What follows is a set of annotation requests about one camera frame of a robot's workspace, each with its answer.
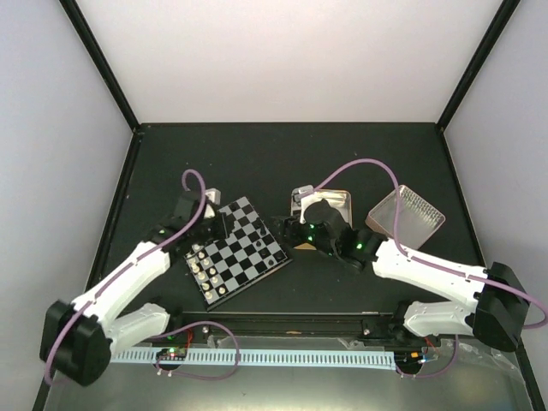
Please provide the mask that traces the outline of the white chess piece row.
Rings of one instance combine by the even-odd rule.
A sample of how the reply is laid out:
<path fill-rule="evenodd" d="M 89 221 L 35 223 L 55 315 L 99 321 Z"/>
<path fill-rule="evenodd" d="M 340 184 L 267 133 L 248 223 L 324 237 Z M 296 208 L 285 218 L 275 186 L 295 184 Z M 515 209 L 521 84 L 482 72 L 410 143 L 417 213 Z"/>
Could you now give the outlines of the white chess piece row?
<path fill-rule="evenodd" d="M 185 263 L 208 306 L 227 295 L 228 288 L 222 274 L 228 272 L 228 266 L 215 244 L 193 244 L 185 256 Z"/>

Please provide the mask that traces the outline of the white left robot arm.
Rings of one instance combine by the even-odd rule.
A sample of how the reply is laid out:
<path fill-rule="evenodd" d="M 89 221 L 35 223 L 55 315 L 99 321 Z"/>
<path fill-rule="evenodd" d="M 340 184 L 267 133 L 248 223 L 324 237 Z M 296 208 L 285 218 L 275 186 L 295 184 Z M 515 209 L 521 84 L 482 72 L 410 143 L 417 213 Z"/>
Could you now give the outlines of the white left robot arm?
<path fill-rule="evenodd" d="M 160 337 L 166 342 L 177 340 L 184 322 L 176 297 L 153 297 L 129 314 L 124 309 L 193 246 L 208 245 L 228 233 L 225 216 L 212 209 L 191 222 L 166 218 L 100 283 L 70 303 L 53 303 L 45 315 L 39 351 L 46 383 L 58 371 L 88 386 L 104 373 L 113 356 L 135 344 Z"/>

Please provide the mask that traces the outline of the gold metal tin base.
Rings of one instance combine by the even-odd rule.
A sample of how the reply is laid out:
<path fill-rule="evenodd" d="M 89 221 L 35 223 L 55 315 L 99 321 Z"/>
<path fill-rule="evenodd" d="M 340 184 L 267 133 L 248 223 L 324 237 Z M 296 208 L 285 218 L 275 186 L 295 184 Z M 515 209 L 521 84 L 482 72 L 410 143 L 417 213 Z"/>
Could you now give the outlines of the gold metal tin base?
<path fill-rule="evenodd" d="M 318 189 L 311 185 L 295 188 L 290 200 L 290 238 L 293 248 L 333 253 L 352 228 L 351 195 L 344 190 Z"/>

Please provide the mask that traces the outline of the black and grey chessboard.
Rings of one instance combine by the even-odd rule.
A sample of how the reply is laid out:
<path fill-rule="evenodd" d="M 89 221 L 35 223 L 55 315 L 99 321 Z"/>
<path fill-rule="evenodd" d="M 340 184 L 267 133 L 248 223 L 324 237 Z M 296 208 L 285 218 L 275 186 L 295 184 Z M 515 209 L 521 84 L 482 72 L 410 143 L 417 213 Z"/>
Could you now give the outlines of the black and grey chessboard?
<path fill-rule="evenodd" d="M 228 293 L 217 303 L 208 306 L 200 292 L 208 311 L 252 287 L 292 261 L 286 247 L 277 241 L 249 198 L 240 197 L 223 206 L 220 212 L 232 214 L 235 218 L 234 229 L 229 237 L 212 242 L 219 249 L 228 266 L 228 272 L 222 274 Z M 265 235 L 259 233 L 261 223 L 264 223 L 267 228 Z M 278 252 L 285 255 L 285 260 L 276 260 L 275 254 Z M 266 264 L 268 259 L 275 260 L 274 266 L 269 267 Z"/>

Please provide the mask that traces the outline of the silver tin lid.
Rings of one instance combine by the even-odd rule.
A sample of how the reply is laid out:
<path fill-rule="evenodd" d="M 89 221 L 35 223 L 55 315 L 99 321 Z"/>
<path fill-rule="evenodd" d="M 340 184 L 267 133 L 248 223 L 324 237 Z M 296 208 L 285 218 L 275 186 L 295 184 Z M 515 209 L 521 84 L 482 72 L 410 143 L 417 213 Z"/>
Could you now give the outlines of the silver tin lid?
<path fill-rule="evenodd" d="M 405 185 L 398 187 L 401 200 L 397 233 L 400 243 L 420 249 L 444 224 L 445 215 Z M 396 213 L 396 191 L 393 190 L 367 214 L 366 226 L 393 237 Z"/>

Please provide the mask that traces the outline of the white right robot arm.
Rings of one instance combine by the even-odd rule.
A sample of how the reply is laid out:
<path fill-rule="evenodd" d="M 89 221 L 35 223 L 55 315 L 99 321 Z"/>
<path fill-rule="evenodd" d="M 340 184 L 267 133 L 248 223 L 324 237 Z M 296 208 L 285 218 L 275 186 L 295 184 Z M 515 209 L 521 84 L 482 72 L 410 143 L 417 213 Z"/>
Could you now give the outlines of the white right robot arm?
<path fill-rule="evenodd" d="M 391 320 L 391 339 L 408 345 L 431 335 L 473 336 L 485 345 L 514 352 L 530 307 L 514 271 L 495 262 L 489 268 L 398 248 L 395 241 L 370 229 L 334 224 L 301 223 L 297 217 L 277 221 L 277 232 L 291 247 L 303 243 L 377 277 L 397 280 L 443 297 L 443 301 L 410 303 Z"/>

